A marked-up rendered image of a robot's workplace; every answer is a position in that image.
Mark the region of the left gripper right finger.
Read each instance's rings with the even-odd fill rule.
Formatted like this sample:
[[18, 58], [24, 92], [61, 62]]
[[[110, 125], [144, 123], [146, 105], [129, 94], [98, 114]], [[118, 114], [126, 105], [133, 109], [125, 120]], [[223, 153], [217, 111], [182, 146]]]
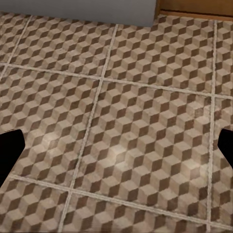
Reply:
[[222, 129], [217, 144], [233, 168], [233, 131]]

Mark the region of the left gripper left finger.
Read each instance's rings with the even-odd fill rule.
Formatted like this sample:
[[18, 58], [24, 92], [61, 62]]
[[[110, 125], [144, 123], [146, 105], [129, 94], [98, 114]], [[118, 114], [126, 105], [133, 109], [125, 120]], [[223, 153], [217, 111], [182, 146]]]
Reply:
[[21, 129], [0, 134], [0, 188], [25, 148]]

